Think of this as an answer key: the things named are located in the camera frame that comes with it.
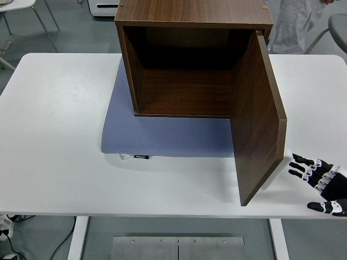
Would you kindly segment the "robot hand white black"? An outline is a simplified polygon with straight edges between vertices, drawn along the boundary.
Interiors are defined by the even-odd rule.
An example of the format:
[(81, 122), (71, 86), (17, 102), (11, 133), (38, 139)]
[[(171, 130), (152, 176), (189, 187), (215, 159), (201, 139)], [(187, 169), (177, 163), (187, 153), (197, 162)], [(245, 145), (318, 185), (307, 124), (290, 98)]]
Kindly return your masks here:
[(310, 202), (307, 208), (337, 217), (346, 217), (346, 170), (321, 159), (292, 154), (288, 172), (308, 183), (324, 202)]

